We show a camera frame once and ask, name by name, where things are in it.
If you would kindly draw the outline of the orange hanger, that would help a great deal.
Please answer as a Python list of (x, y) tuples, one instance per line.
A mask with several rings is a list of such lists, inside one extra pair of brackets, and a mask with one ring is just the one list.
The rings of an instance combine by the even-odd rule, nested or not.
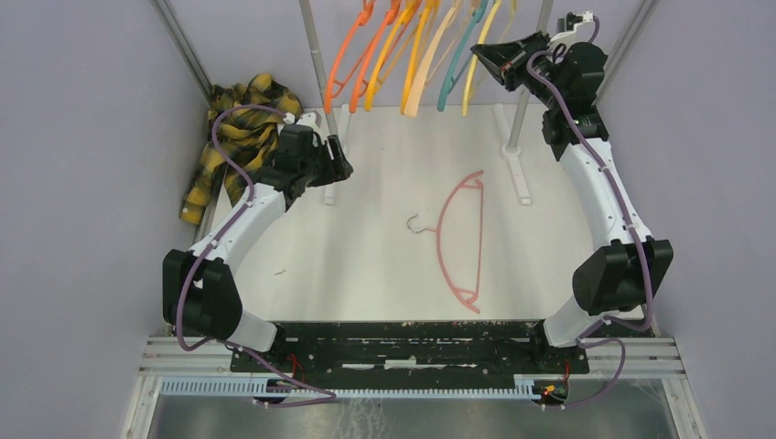
[(353, 87), (352, 94), (350, 96), (350, 102), (349, 102), (350, 113), (356, 113), (359, 107), (360, 100), (364, 96), (369, 96), (370, 93), (373, 92), (373, 81), (371, 79), (371, 76), (367, 73), (367, 69), (372, 64), (372, 59), (374, 57), (375, 50), (377, 49), (378, 44), (381, 42), (383, 38), (385, 29), (388, 26), (392, 25), (393, 26), (392, 30), (396, 30), (397, 26), (394, 24), (396, 20), (399, 21), (400, 25), (405, 26), (411, 19), (410, 15), (412, 15), (416, 10), (416, 5), (417, 5), (416, 1), (406, 1), (406, 6), (403, 6), (403, 3), (404, 1), (401, 1), (401, 0), (391, 2), (390, 6), (388, 7), (383, 17), (382, 23), (379, 25), (377, 31), (372, 37), (371, 42), (363, 52), (363, 56), (358, 64), (358, 67), (360, 68), (360, 70), (357, 75), (357, 79)]
[(364, 50), (367, 48), (372, 40), (379, 25), (383, 21), (383, 17), (377, 20), (379, 23), (374, 33), (364, 42), (361, 54), (350, 65), (349, 69), (342, 74), (343, 62), (346, 61), (348, 53), (354, 43), (358, 41), (358, 34), (372, 22), (376, 20), (375, 8), (379, 4), (379, 1), (360, 1), (360, 6), (357, 9), (357, 13), (353, 18), (347, 32), (344, 35), (344, 39), (340, 43), (336, 56), (332, 61), (329, 69), (328, 83), (325, 90), (325, 101), (323, 101), (324, 113), (333, 113), (334, 103), (340, 97), (340, 95), (350, 90), (350, 96), (355, 85), (357, 75), (360, 68), (358, 67), (359, 61), (363, 56)]

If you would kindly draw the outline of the pale yellow hanger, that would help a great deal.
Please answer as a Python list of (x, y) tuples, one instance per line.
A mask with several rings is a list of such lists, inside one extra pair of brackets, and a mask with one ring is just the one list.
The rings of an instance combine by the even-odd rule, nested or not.
[[(498, 42), (501, 43), (506, 37), (507, 33), (512, 27), (512, 24), (514, 23), (514, 19), (519, 9), (518, 0), (511, 0), (511, 1), (494, 0), (490, 2), (490, 9), (488, 10), (487, 15), (485, 16), (484, 24), (482, 25), (482, 28), (480, 29), (480, 33), (477, 38), (478, 44), (483, 44), (486, 42), (486, 39), (490, 33), (490, 29), (493, 25), (493, 22), (496, 16), (504, 8), (504, 4), (509, 6), (509, 9), (508, 9), (509, 20), (507, 22), (506, 27), (501, 32), (501, 36), (499, 37)], [(469, 106), (471, 105), (471, 101), (473, 100), (473, 98), (476, 96), (478, 88), (482, 81), (483, 81), (483, 76), (478, 73), (478, 62), (476, 61), (476, 57), (472, 55), (469, 63), (466, 82), (464, 84), (464, 92), (462, 95), (461, 115), (463, 117), (466, 117), (469, 114)]]

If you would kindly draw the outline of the amber yellow hanger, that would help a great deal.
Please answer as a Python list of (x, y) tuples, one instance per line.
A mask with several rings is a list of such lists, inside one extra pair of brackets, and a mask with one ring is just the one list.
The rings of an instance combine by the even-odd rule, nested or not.
[(410, 37), (415, 35), (415, 30), (410, 30), (410, 27), (422, 4), (423, 2), (420, 0), (399, 2), (400, 8), (390, 23), (390, 30), (384, 39), (383, 46), (374, 63), (372, 75), (367, 83), (363, 102), (363, 109), (366, 112), (372, 110), (377, 92), (393, 73), (396, 63), (408, 47)]

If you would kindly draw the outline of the teal hanger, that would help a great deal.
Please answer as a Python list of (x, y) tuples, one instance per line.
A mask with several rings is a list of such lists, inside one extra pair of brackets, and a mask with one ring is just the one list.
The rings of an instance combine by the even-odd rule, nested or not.
[(447, 100), (449, 95), (455, 90), (455, 87), (463, 74), (464, 68), (468, 63), (464, 63), (462, 67), (459, 66), (465, 45), (469, 42), (470, 35), (472, 34), (476, 25), (478, 25), (485, 15), (488, 8), (489, 1), (473, 1), (469, 18), (466, 20), (466, 26), (463, 33), (458, 38), (457, 45), (453, 52), (451, 61), (448, 64), (447, 71), (443, 76), (440, 91), (437, 97), (436, 109), (439, 112), (443, 112), (447, 106)]

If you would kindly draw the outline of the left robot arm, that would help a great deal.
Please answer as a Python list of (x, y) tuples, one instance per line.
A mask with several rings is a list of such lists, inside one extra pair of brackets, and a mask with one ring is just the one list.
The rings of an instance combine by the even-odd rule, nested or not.
[(243, 307), (234, 274), (262, 234), (310, 187), (348, 179), (353, 167), (340, 139), (301, 123), (281, 129), (277, 148), (217, 229), (162, 262), (162, 316), (175, 328), (240, 345), (268, 372), (284, 367), (277, 325)]

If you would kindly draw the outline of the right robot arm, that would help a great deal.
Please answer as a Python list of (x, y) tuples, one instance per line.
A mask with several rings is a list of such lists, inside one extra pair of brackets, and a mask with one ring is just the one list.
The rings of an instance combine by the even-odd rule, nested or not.
[(593, 239), (592, 255), (573, 272), (572, 297), (544, 320), (544, 339), (528, 349), (531, 366), (551, 373), (565, 362), (564, 348), (599, 327), (619, 324), (645, 331), (652, 326), (653, 301), (674, 249), (641, 220), (614, 163), (609, 131), (596, 105), (608, 61), (599, 46), (555, 43), (537, 31), (470, 50), (506, 91), (524, 87), (545, 105), (544, 141), (574, 185)]

